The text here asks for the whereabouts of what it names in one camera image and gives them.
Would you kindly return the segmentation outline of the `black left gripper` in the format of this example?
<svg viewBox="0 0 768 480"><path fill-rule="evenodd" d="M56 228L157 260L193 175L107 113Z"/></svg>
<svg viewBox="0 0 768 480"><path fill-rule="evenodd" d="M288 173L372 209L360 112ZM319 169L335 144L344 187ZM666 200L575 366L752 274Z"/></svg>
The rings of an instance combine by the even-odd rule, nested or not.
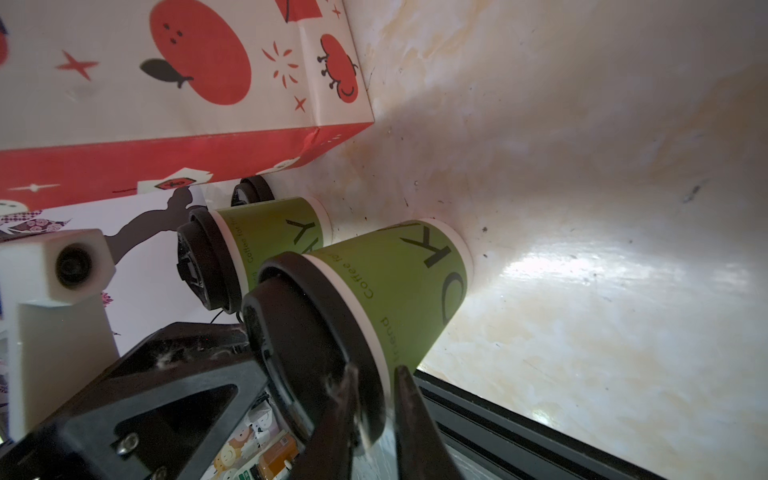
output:
<svg viewBox="0 0 768 480"><path fill-rule="evenodd" d="M239 324L173 323L1 454L4 479L199 479L268 379Z"/></svg>

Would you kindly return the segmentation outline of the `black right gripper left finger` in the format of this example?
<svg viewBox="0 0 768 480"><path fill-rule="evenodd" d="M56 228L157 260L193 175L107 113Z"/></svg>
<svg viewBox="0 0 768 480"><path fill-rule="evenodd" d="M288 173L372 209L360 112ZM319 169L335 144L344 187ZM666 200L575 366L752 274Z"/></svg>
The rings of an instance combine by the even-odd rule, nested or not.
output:
<svg viewBox="0 0 768 480"><path fill-rule="evenodd" d="M322 419L297 457L289 479L349 479L358 443L359 410L359 372L348 363L342 379L331 388Z"/></svg>

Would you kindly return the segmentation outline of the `black plastic cup lid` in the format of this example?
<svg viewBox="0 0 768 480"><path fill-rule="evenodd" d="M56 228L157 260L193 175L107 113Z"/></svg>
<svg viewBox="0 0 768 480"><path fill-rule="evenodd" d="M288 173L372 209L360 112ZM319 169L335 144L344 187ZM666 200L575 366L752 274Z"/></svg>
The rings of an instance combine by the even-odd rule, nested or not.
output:
<svg viewBox="0 0 768 480"><path fill-rule="evenodd" d="M339 289L310 257L268 259L241 302L251 349L293 433L308 441L347 364L358 370L358 428L375 443L386 425L384 385L374 355Z"/></svg>
<svg viewBox="0 0 768 480"><path fill-rule="evenodd" d="M177 230L177 271L183 282L209 310L239 310L242 293L235 265L213 214L193 208Z"/></svg>

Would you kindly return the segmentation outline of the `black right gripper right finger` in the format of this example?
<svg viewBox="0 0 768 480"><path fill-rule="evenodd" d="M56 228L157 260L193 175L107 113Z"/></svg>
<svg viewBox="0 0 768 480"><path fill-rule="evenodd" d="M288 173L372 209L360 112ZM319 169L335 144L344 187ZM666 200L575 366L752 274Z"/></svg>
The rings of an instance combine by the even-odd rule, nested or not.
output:
<svg viewBox="0 0 768 480"><path fill-rule="evenodd" d="M394 371L394 432L400 480L462 479L407 366Z"/></svg>

